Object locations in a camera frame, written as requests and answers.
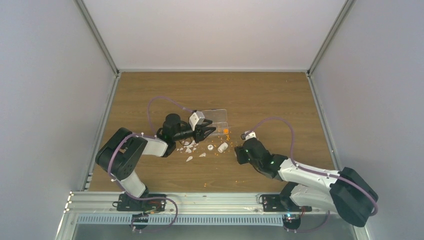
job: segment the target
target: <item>transparent plastic box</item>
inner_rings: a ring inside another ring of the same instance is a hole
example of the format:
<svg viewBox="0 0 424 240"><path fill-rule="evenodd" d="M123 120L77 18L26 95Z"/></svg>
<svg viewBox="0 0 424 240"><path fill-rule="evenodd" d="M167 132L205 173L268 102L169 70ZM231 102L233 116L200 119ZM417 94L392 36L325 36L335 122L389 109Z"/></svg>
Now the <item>transparent plastic box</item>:
<svg viewBox="0 0 424 240"><path fill-rule="evenodd" d="M215 127L216 130L210 136L227 135L230 133L230 129L227 122L227 110L226 109L210 109L202 110L205 119L212 120L211 127Z"/></svg>

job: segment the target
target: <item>purple cable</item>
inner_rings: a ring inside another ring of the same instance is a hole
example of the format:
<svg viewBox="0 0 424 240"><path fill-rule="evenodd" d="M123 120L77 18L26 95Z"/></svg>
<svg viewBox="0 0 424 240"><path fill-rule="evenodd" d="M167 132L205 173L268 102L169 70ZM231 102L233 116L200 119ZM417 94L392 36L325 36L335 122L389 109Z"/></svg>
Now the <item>purple cable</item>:
<svg viewBox="0 0 424 240"><path fill-rule="evenodd" d="M147 105L147 119L148 119L148 124L150 125L150 129L151 129L151 131L153 132L153 134L156 134L156 131L155 131L155 129L153 128L153 123L152 123L152 120L151 120L151 118L150 118L150 105L152 104L152 102L154 101L154 100L156 100L156 99L165 99L165 100L168 100L168 101L170 101L171 103L173 103L173 104L175 104L175 105L177 105L180 109L182 109L182 110L185 110L185 111L187 111L187 112L193 112L191 109L189 109L189 108L187 108L187 107L185 107L185 106L182 106L182 105L180 105L180 104L178 104L176 101L174 101L174 100L172 100L171 98L169 98L169 97L167 97L167 96L155 96L154 98L152 98L152 99L150 99L150 101L148 102L148 105Z"/></svg>
<svg viewBox="0 0 424 240"><path fill-rule="evenodd" d="M280 121L283 121L288 126L288 128L290 129L290 132L291 132L290 160L293 163L293 165L296 165L297 162L295 161L295 158L293 157L293 155L294 155L294 148L295 148L295 130L293 129L293 126L290 124L290 122L288 122L284 118L281 118L281 117L278 117L278 116L271 116L271 117L265 118L264 120L262 120L258 124L256 124L250 131L248 131L247 133L245 133L243 136L247 136L248 134L250 134L251 132L253 132L255 129L257 129L260 125L262 125L263 123L265 123L265 122L267 122L269 120L280 120ZM320 175L320 176L327 177L327 174L325 174L325 173L322 173L322 172L319 172L319 171L315 171L315 170L312 170L312 169L308 169L308 168L305 168L305 167L300 166L300 165L297 166L297 167L299 169L303 170L303 171L308 172L308 173L317 174L317 175ZM353 186L354 188L358 189L362 194L364 194L371 201L372 205L374 206L374 211L371 212L370 216L374 216L374 215L377 214L377 212L379 211L379 206L377 205L377 202L362 187L358 186L356 183L354 183L354 182L352 182L352 181L350 181L350 180L348 180L348 179L346 179L344 177L341 177L341 176L330 174L328 177L338 179L338 180L343 181L343 182L345 182L345 183Z"/></svg>
<svg viewBox="0 0 424 240"><path fill-rule="evenodd" d="M128 140L128 139L130 139L130 138L132 138L132 137L144 137L144 138L154 138L154 137L151 137L151 136L146 136L146 135L144 135L144 134L138 134L138 133L131 133L130 135L128 135L128 136L126 136L126 137L124 137L123 138L123 140L118 144L118 146L116 147L116 149L115 149L115 151L113 151L113 154L112 154L112 157L110 158L110 161L109 161L109 165L107 166L107 174L109 175L109 177L111 177L113 180L117 180L116 179L116 177L115 176L113 176L112 175L112 173L111 173L111 170L112 170L112 165L114 164L114 161L115 161L115 158L116 158L116 156L117 156L117 154L118 154L118 152L119 152L119 150L122 148L122 146L124 145L124 143ZM120 182L119 181L116 181L116 183L117 183L117 185L119 186L119 188L120 189L122 189L122 191L125 191L125 188L120 184ZM172 219L172 221L168 224L168 225L166 225L165 227L162 227L162 228L158 228L158 229L153 229L153 230L140 230L140 233L142 233L142 232L144 232L144 233L154 233L154 232L158 232L158 231L162 231L162 230L165 230L165 229L167 229L167 228L169 228L170 226L172 226L174 223L175 223L175 221L177 220L177 217L178 217L178 206L177 206L177 203L174 201L174 200L172 200L172 199L170 199L170 198L167 198L167 197L162 197L162 196L155 196L155 197L136 197L136 196L134 196L134 195L132 195L131 193L129 193L129 192L127 192L127 191L125 191L125 193L130 197L130 198L132 198L132 199L135 199L135 200L139 200L139 201L147 201L147 200L166 200L166 201L170 201L174 206L175 206L175 216L174 216L174 218ZM136 219L137 217L135 217L135 218L133 218L132 220L131 220L131 228L133 228L133 226L134 226L134 220Z"/></svg>
<svg viewBox="0 0 424 240"><path fill-rule="evenodd" d="M288 232L292 232L292 233L300 233L300 234L307 234L307 233L311 233L313 231L316 231L318 229L321 229L322 227L324 227L330 219L330 211L327 212L327 214L325 215L325 219L324 221L321 223L321 225L312 228L312 229L308 229L308 230L293 230L293 229L288 229L287 227L283 226L285 230L288 230Z"/></svg>

